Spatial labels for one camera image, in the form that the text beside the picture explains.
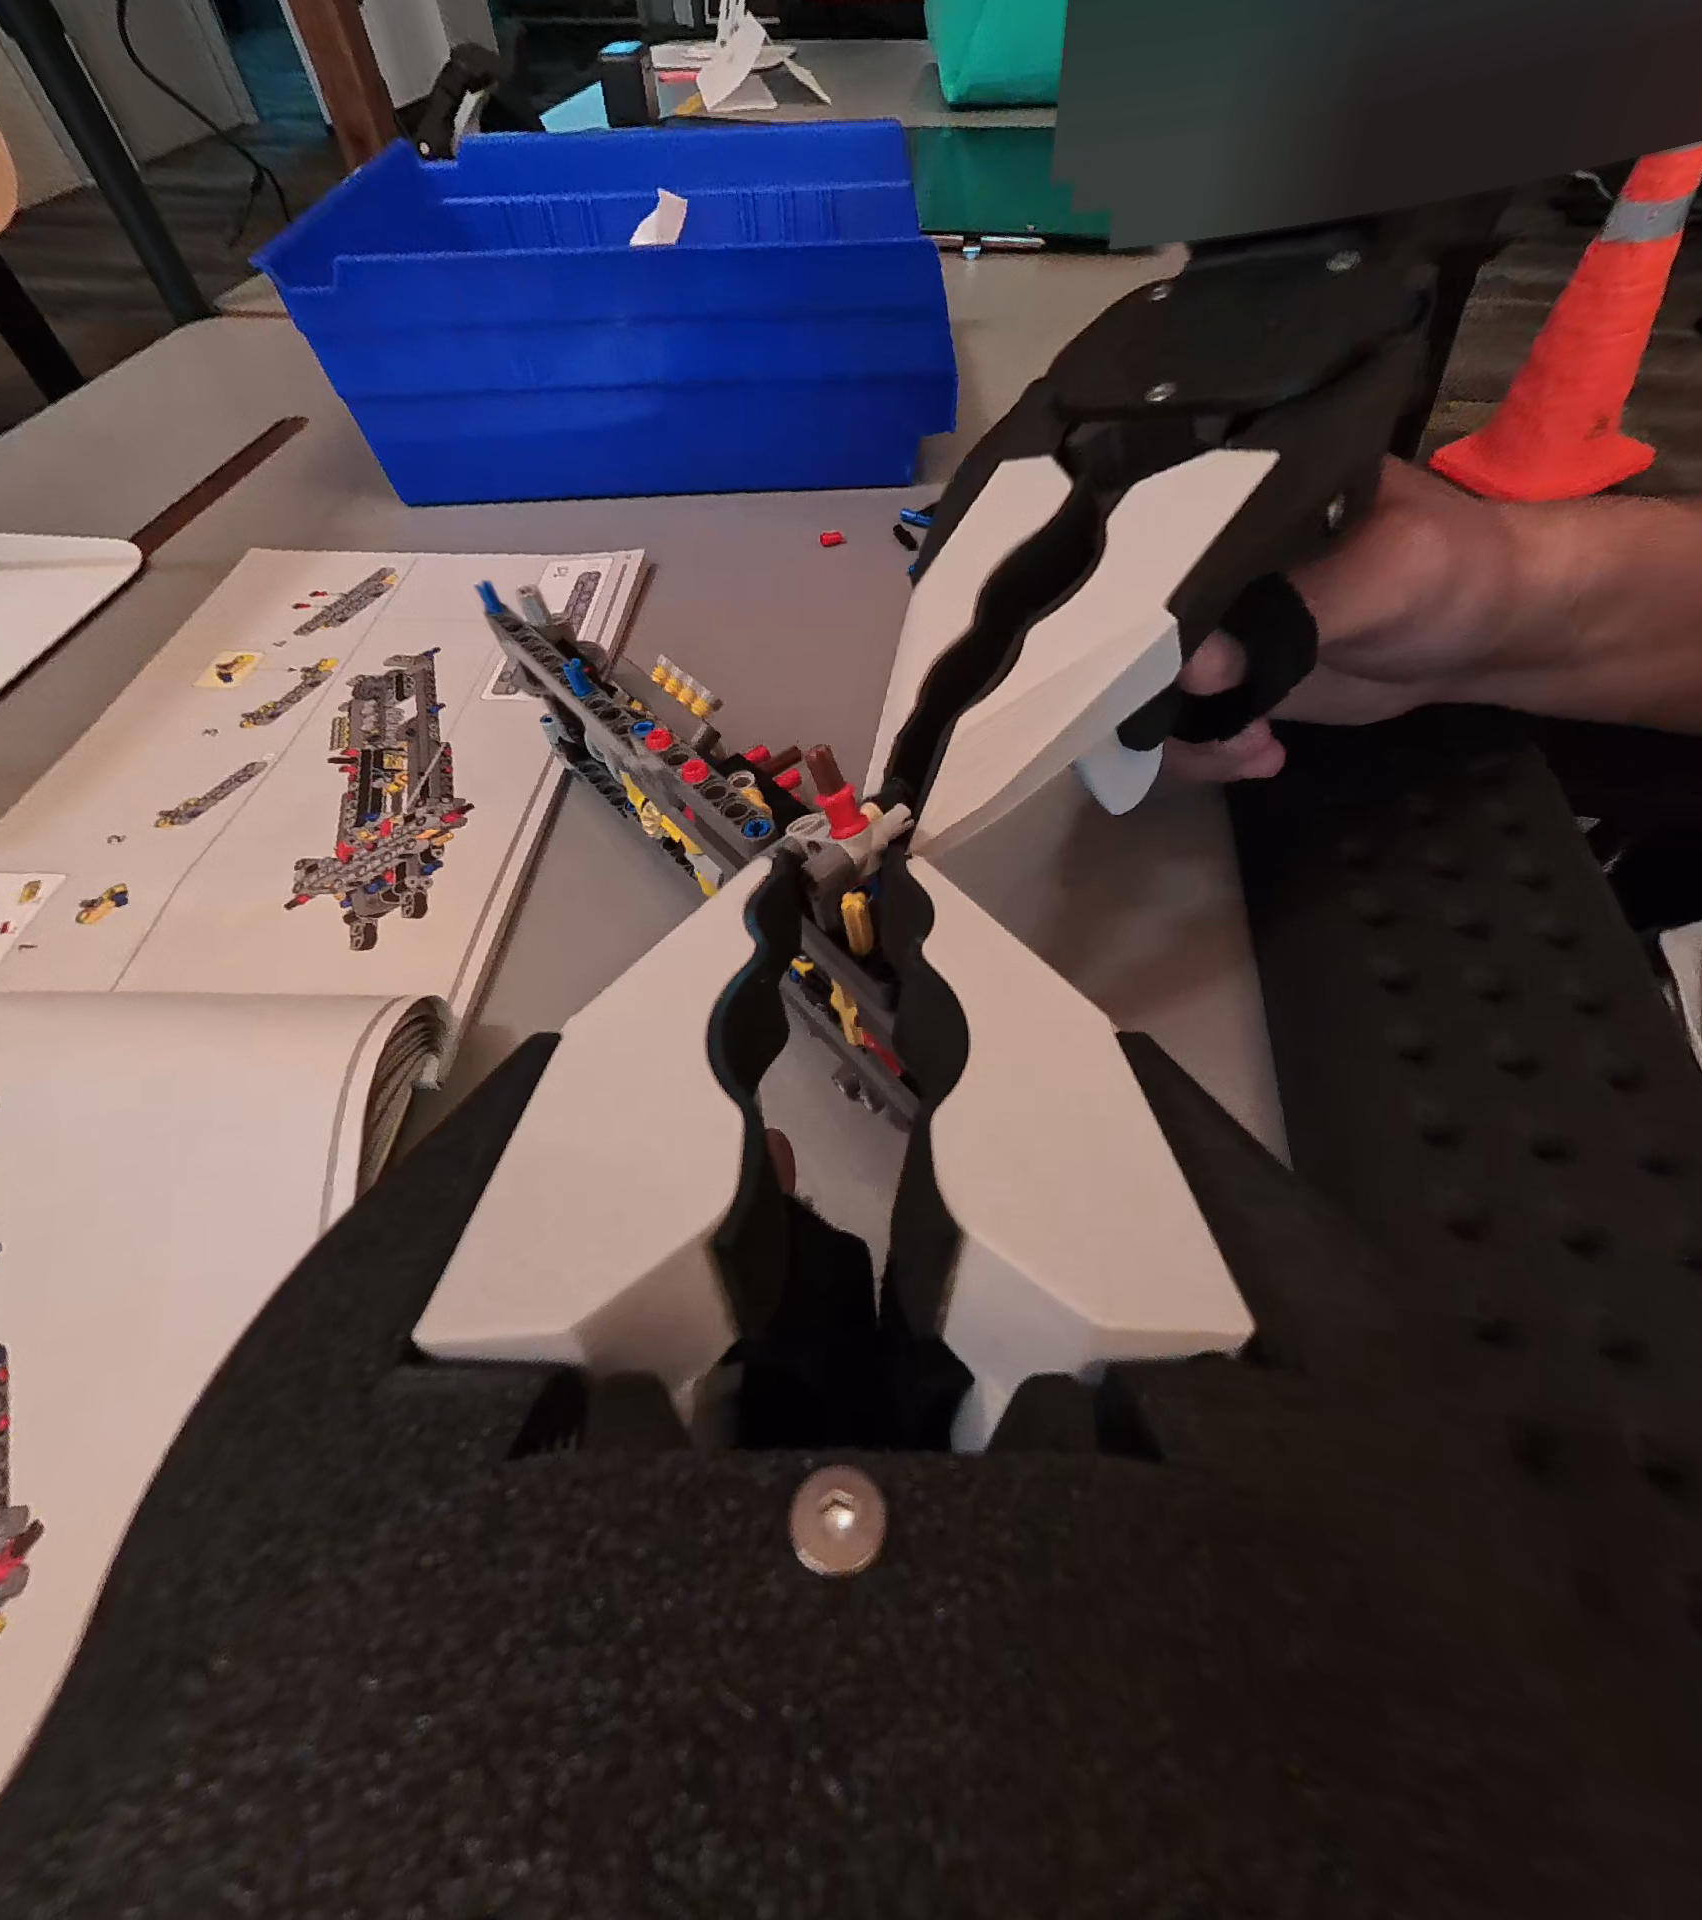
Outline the black metal post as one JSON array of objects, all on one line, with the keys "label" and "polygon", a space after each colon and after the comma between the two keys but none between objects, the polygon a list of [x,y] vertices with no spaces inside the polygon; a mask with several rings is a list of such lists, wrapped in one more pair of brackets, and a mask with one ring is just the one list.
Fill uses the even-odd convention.
[{"label": "black metal post", "polygon": [[142,172],[92,84],[54,2],[0,2],[0,29],[24,52],[169,315],[178,324],[212,320],[212,302],[197,285],[158,202],[150,197]]}]

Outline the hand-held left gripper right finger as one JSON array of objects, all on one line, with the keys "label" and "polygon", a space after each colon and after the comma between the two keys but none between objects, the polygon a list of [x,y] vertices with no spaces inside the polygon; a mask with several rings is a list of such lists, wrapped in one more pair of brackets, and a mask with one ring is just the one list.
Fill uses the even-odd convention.
[{"label": "hand-held left gripper right finger", "polygon": [[928,859],[886,857],[893,1036],[919,1106],[886,1307],[925,1444],[983,1453],[1033,1378],[1241,1357],[1253,1318],[1123,1034]]}]

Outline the person's right hand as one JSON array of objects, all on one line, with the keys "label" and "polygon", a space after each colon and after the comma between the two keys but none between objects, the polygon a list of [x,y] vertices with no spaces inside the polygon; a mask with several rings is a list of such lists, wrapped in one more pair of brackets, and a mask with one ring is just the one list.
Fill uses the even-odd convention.
[{"label": "person's right hand", "polygon": [[1490,504],[1389,465],[1364,528],[1293,569],[1319,662],[1281,717],[1366,728],[1426,704],[1554,711],[1565,533],[1583,516]]}]

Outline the wooden post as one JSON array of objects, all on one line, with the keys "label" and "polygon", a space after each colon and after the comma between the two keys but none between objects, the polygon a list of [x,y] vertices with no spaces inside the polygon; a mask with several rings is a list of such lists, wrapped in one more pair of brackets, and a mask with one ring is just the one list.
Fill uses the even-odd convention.
[{"label": "wooden post", "polygon": [[360,2],[284,2],[348,172],[401,138]]}]

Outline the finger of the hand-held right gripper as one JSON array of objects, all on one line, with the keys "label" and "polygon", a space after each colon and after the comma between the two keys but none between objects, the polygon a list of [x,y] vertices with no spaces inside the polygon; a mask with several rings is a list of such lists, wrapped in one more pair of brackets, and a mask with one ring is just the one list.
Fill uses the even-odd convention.
[{"label": "finger of the hand-held right gripper", "polygon": [[1099,556],[1096,497],[1053,455],[991,474],[943,549],[919,556],[867,798],[928,809],[960,717],[1008,681],[1033,627]]},{"label": "finger of the hand-held right gripper", "polygon": [[1109,815],[1141,806],[1161,746],[1126,746],[1120,721],[1173,686],[1184,654],[1167,603],[1276,462],[1214,448],[1120,498],[1089,581],[1033,626],[1008,674],[954,721],[923,801],[925,857],[947,857],[1063,769]]}]

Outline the orange traffic cone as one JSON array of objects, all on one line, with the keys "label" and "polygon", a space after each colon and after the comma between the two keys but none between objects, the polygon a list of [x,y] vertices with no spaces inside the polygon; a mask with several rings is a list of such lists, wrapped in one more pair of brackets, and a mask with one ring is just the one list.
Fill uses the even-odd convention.
[{"label": "orange traffic cone", "polygon": [[1621,412],[1699,184],[1702,143],[1634,160],[1493,419],[1430,455],[1437,478],[1493,501],[1568,501],[1653,465]]}]

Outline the lego instruction booklet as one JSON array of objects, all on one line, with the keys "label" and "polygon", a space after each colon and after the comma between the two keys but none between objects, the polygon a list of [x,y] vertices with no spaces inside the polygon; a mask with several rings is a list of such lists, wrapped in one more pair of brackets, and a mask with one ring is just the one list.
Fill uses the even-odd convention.
[{"label": "lego instruction booklet", "polygon": [[488,611],[639,549],[244,553],[0,817],[0,1788],[190,1405],[455,1063],[560,789]]}]

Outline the grey lego car chassis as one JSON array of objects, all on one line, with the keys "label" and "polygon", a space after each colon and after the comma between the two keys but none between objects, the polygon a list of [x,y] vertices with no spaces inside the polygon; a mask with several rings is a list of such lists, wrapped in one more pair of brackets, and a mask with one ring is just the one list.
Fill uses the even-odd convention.
[{"label": "grey lego car chassis", "polygon": [[839,1092],[907,1127],[919,1084],[895,1045],[884,859],[909,835],[864,859],[872,798],[824,743],[736,751],[720,733],[716,697],[675,661],[651,670],[613,661],[532,590],[517,605],[491,582],[476,594],[517,688],[544,704],[544,733],[563,765],[646,828],[707,896],[780,851],[794,853],[789,1023],[830,1047]]}]

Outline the tan board on white arm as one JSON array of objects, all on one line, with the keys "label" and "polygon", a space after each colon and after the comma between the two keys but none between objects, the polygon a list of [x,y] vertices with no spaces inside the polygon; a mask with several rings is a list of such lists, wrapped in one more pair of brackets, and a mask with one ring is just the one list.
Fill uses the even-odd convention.
[{"label": "tan board on white arm", "polygon": [[675,2],[672,20],[700,29],[697,38],[647,41],[672,115],[757,115],[787,98],[833,106],[824,84],[794,45],[767,34],[751,2]]}]

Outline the blue plastic bin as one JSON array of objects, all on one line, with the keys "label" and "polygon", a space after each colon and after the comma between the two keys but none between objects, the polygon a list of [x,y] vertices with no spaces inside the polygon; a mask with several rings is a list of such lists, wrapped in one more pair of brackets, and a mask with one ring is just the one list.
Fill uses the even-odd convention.
[{"label": "blue plastic bin", "polygon": [[254,267],[406,504],[907,487],[958,425],[901,123],[401,143]]}]

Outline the black perforated mat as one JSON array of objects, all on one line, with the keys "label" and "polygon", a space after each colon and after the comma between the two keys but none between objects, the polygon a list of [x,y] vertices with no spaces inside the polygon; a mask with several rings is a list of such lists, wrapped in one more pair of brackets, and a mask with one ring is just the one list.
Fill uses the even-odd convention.
[{"label": "black perforated mat", "polygon": [[1702,1073],[1527,731],[1286,731],[1232,817],[1286,1140],[1469,1420],[1596,1918],[1702,1918]]}]

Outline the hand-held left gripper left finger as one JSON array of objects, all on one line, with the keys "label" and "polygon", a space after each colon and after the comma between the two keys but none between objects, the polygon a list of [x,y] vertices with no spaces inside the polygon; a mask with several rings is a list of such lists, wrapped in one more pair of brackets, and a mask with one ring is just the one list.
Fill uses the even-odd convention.
[{"label": "hand-held left gripper left finger", "polygon": [[755,857],[550,1047],[412,1343],[646,1374],[700,1420],[783,1291],[762,1081],[787,1047],[795,863]]}]

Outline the black curved clamp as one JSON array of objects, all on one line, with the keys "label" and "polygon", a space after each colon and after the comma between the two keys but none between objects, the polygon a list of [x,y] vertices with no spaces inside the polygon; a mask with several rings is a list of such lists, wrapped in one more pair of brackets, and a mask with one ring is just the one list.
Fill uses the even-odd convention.
[{"label": "black curved clamp", "polygon": [[450,55],[429,93],[409,110],[409,138],[419,159],[450,160],[467,131],[476,129],[483,102],[502,81],[496,47],[476,41],[450,45]]}]

